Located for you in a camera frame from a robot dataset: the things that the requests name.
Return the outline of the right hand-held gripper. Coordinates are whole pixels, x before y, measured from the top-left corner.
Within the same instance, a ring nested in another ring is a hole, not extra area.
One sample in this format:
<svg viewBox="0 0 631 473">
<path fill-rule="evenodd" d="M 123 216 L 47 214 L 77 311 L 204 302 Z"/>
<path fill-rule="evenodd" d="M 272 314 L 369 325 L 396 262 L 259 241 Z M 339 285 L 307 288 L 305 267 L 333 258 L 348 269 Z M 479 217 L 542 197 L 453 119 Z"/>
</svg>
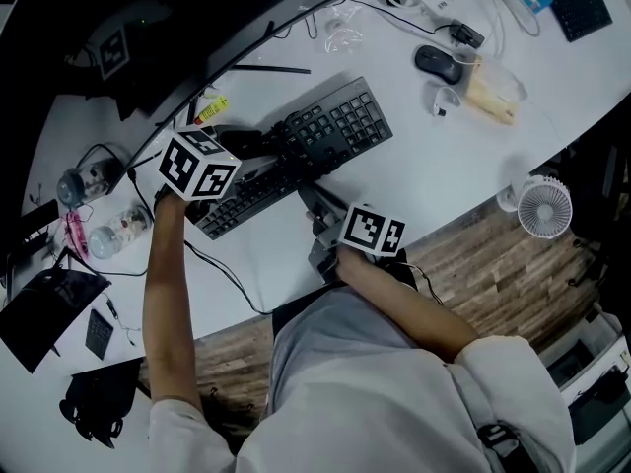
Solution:
<svg viewBox="0 0 631 473">
<path fill-rule="evenodd" d="M 301 184 L 298 193 L 309 211 L 315 241 L 308 260 L 324 284 L 336 280 L 337 248 L 348 246 L 374 260 L 395 257 L 405 223 L 367 205 L 348 204 L 318 184 Z"/>
</svg>

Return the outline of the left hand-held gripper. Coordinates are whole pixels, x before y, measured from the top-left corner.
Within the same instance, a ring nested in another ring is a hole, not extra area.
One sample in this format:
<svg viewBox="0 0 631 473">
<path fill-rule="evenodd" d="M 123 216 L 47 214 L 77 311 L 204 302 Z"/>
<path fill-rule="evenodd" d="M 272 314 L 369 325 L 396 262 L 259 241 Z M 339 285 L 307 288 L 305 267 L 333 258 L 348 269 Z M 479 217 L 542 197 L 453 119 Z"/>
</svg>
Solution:
<svg viewBox="0 0 631 473">
<path fill-rule="evenodd" d="M 164 186 L 155 202 L 175 194 L 182 201 L 225 200 L 236 193 L 236 184 L 271 170 L 291 180 L 317 180 L 329 174 L 328 161 L 306 147 L 296 151 L 273 142 L 291 138 L 313 142 L 316 116 L 311 111 L 293 112 L 275 124 L 266 137 L 253 128 L 220 124 L 188 125 L 163 130 L 163 152 L 158 173 Z"/>
</svg>

